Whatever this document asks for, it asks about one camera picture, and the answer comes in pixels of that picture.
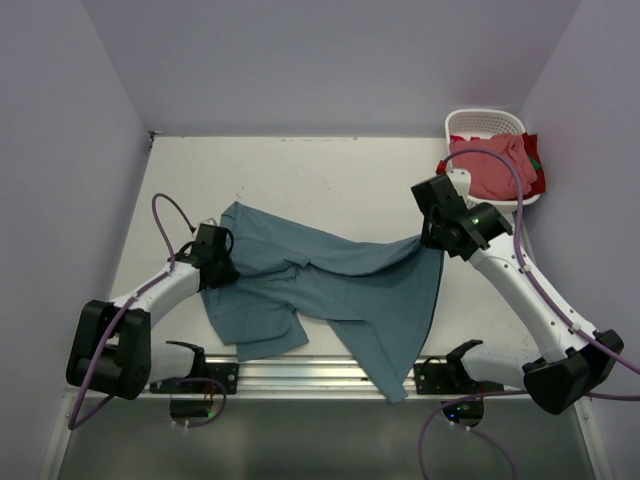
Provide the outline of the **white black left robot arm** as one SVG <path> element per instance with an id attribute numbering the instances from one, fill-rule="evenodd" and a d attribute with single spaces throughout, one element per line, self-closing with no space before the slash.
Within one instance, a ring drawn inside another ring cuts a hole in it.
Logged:
<path id="1" fill-rule="evenodd" d="M 182 301 L 238 280 L 233 247 L 229 229 L 203 223 L 159 280 L 111 301 L 88 302 L 72 344 L 67 382 L 127 400 L 149 384 L 172 380 L 185 392 L 201 390 L 208 379 L 204 349 L 175 340 L 154 343 L 151 333 Z"/>

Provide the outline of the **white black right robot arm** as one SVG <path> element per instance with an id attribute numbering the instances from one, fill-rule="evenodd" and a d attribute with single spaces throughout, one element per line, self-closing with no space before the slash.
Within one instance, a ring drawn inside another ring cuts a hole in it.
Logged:
<path id="1" fill-rule="evenodd" d="M 513 226 L 494 205 L 467 207 L 447 175 L 411 191 L 424 216 L 422 245 L 459 257 L 481 273 L 538 348 L 526 357 L 469 340 L 446 356 L 451 389 L 464 393 L 481 382 L 516 387 L 558 415 L 607 379 L 623 340 L 613 330 L 598 330 L 571 308 L 528 260 Z"/>

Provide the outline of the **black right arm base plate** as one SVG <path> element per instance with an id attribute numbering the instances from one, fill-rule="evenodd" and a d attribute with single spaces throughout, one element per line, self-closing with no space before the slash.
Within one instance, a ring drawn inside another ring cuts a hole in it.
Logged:
<path id="1" fill-rule="evenodd" d="M 472 380 L 460 360 L 449 362 L 445 357 L 429 357 L 415 363 L 413 374 L 419 395 L 469 395 L 505 390 L 499 383 Z"/>

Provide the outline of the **teal blue t shirt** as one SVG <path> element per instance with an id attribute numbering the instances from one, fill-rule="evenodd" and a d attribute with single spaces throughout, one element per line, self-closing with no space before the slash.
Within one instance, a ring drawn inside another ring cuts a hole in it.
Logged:
<path id="1" fill-rule="evenodd" d="M 210 324 L 241 362 L 308 343 L 300 316 L 327 322 L 392 404 L 431 330 L 444 267 L 413 236 L 355 242 L 235 202 L 221 216 L 234 237 L 237 281 L 202 291 Z"/>

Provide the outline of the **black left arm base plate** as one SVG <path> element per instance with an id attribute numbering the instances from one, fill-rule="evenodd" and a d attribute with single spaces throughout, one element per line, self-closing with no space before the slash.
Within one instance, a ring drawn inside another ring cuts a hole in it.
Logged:
<path id="1" fill-rule="evenodd" d="M 196 377 L 215 380 L 219 385 L 192 380 L 189 382 L 183 380 L 164 380 L 162 382 L 152 383 L 149 386 L 149 391 L 153 394 L 213 395 L 225 390 L 228 395 L 234 395 L 237 392 L 239 380 L 239 364 L 235 362 L 207 363 L 203 372 L 196 374 Z"/>

